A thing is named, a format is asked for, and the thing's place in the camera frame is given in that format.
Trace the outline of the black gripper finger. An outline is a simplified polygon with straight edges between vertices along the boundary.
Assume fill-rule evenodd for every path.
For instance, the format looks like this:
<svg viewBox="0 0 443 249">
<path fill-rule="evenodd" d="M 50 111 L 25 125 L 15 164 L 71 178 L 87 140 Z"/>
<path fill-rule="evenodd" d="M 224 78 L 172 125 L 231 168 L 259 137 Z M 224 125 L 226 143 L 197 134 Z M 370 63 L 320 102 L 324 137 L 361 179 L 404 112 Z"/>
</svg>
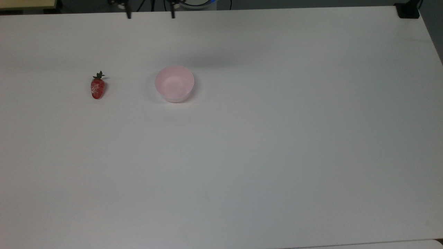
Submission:
<svg viewBox="0 0 443 249">
<path fill-rule="evenodd" d="M 180 0 L 166 0 L 165 1 L 165 11 L 171 13 L 171 18 L 175 19 L 176 8 L 180 7 Z"/>
<path fill-rule="evenodd" d="M 108 0 L 109 5 L 117 5 L 118 8 L 124 10 L 128 19 L 132 18 L 132 7 L 129 0 Z"/>
</svg>

